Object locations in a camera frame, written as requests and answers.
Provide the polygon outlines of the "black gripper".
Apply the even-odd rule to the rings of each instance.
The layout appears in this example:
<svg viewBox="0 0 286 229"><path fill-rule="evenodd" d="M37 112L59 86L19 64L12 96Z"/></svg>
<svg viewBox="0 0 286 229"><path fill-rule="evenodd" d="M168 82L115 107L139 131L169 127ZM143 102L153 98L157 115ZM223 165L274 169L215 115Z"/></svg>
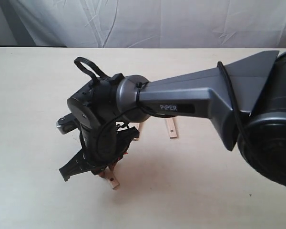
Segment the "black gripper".
<svg viewBox="0 0 286 229"><path fill-rule="evenodd" d="M129 127L128 121L116 124L125 114L118 110L116 103L118 84L123 79L121 73L107 79L95 78L67 99L80 132L81 149L59 169L65 181L89 171L98 175L115 165L139 136L139 131Z"/></svg>

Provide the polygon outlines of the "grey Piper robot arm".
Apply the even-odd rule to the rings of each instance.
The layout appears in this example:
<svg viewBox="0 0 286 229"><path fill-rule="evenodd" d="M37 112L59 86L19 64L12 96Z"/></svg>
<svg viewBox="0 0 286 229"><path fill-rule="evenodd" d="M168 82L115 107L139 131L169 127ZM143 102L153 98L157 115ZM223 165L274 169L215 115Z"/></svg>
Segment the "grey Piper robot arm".
<svg viewBox="0 0 286 229"><path fill-rule="evenodd" d="M286 187L286 52L263 51L228 65L151 82L141 75L105 74L74 60L90 81L67 100L62 134L79 130L81 149L60 174L103 176L139 136L129 123L149 117L209 119L227 150L238 147L259 174Z"/></svg>

